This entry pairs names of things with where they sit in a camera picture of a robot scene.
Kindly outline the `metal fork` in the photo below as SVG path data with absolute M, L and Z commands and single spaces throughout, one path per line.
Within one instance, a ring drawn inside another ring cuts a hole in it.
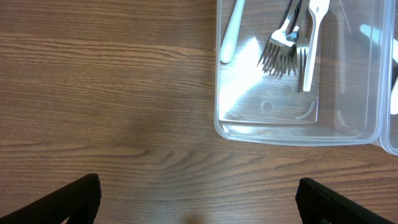
M 293 0 L 289 11 L 279 29 L 269 37 L 257 66 L 269 75 L 289 75 L 293 67 L 295 41 L 288 39 L 287 29 L 292 19 L 298 14 L 300 1 Z
M 296 40 L 296 55 L 297 55 L 297 69 L 298 75 L 300 77 L 300 91 L 304 91 L 304 78 L 305 78 L 305 66 L 307 62 L 308 55 L 308 38 L 305 36 L 305 32 L 301 30 L 301 25 L 303 20 L 307 16 L 308 5 L 310 0 L 301 0 L 298 16 L 296 19 L 296 24 L 294 31 L 297 32 Z

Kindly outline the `white plastic fork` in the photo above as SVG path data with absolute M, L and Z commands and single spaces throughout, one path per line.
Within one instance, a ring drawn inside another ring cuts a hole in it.
M 307 62 L 303 78 L 303 91 L 309 92 L 312 86 L 315 59 L 317 55 L 318 33 L 322 19 L 329 10 L 330 0 L 310 0 L 308 11 L 312 17 L 313 27 L 308 45 Z
M 222 63 L 230 63 L 233 60 L 239 36 L 244 3 L 245 0 L 237 0 L 234 5 L 234 9 L 220 48 L 220 61 Z

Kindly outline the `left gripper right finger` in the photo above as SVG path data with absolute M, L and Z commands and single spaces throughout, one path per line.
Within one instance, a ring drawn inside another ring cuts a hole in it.
M 295 201 L 303 224 L 393 224 L 308 177 L 300 179 Z

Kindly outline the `white plastic knife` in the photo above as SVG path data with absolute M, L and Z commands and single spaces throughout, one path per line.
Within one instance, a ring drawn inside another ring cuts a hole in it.
M 398 114 L 398 78 L 396 78 L 391 91 L 390 114 Z

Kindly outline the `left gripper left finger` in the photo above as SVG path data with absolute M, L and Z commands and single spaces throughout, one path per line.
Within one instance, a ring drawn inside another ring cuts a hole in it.
M 100 179 L 91 173 L 1 217 L 1 223 L 93 224 L 100 202 Z

